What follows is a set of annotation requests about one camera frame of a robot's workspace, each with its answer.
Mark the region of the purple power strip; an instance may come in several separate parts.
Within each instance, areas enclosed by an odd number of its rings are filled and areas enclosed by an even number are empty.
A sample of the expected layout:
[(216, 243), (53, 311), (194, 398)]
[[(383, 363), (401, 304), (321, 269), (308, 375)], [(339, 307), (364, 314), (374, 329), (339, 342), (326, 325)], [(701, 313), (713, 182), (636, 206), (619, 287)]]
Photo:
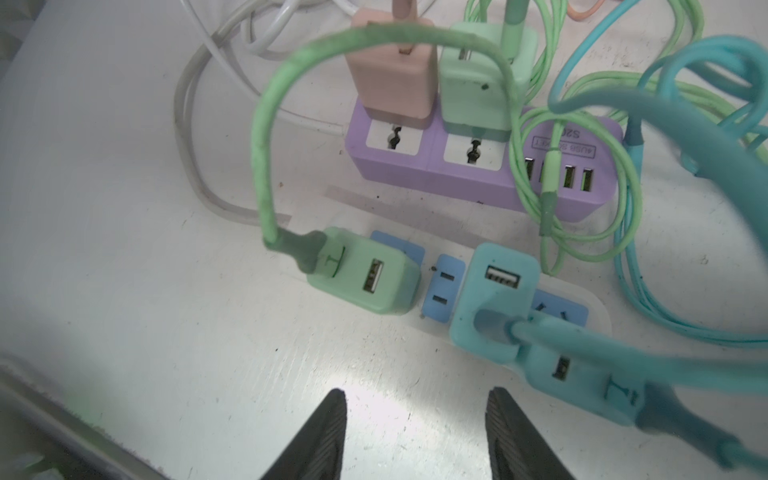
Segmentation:
[[(418, 130), (371, 119), (354, 107), (345, 146), (367, 180), (473, 203), (522, 210), (504, 143), (447, 133), (440, 113)], [(560, 140), (561, 187), (556, 216), (580, 222), (614, 198), (616, 167), (609, 146), (574, 123)]]

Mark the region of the pink charger plug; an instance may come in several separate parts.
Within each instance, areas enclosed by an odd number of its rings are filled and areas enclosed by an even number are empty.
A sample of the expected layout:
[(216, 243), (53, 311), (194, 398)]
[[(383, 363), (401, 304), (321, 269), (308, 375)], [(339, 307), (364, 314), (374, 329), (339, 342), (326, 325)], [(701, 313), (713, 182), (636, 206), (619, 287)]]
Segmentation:
[(420, 130), (430, 125), (438, 91), (436, 46), (417, 44), (403, 54), (396, 44), (384, 44), (345, 58), (371, 119)]

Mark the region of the teal charger plug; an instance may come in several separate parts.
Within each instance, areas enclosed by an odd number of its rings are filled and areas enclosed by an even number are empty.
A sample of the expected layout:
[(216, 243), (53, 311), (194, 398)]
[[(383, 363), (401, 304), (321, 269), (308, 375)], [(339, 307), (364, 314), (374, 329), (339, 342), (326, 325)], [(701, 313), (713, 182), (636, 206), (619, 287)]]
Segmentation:
[(533, 303), (541, 267), (533, 256), (495, 243), (478, 246), (471, 258), (449, 329), (454, 345), (493, 363), (512, 363), (519, 347), (507, 337), (485, 336), (476, 319), (499, 327), (525, 320)]
[(621, 426), (647, 434), (676, 436), (721, 468), (736, 467), (723, 447), (738, 439), (685, 407), (674, 390), (635, 374), (562, 353), (541, 341), (522, 338), (532, 327), (549, 340), (564, 337), (571, 347), (590, 354), (616, 353), (619, 342), (578, 324), (547, 314), (508, 324), (505, 333), (520, 346), (518, 362), (524, 378), (535, 389)]

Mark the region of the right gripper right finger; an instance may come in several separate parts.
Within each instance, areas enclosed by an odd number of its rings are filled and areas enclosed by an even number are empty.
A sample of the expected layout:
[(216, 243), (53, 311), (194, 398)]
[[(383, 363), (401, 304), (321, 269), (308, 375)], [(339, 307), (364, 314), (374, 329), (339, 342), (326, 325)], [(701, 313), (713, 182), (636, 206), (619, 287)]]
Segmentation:
[(492, 479), (574, 480), (505, 388), (489, 391), (485, 428)]

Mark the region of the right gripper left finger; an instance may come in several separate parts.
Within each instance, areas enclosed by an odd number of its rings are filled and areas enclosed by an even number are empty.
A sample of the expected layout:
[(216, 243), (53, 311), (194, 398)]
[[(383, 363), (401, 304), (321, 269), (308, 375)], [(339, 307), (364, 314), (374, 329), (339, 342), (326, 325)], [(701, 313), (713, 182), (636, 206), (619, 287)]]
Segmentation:
[(338, 480), (343, 470), (346, 427), (346, 396), (343, 390), (335, 388), (261, 479)]

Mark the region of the light green charger plug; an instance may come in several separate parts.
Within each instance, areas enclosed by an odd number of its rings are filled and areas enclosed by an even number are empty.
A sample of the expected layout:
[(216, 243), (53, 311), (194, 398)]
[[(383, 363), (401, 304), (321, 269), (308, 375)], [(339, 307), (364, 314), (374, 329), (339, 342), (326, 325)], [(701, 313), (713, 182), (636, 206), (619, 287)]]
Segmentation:
[(506, 142), (510, 118), (525, 103), (533, 75), (538, 34), (528, 26), (522, 31), (519, 52), (510, 67), (519, 101), (507, 105), (503, 76), (489, 57), (476, 51), (445, 47), (439, 59), (440, 107), (449, 134)]

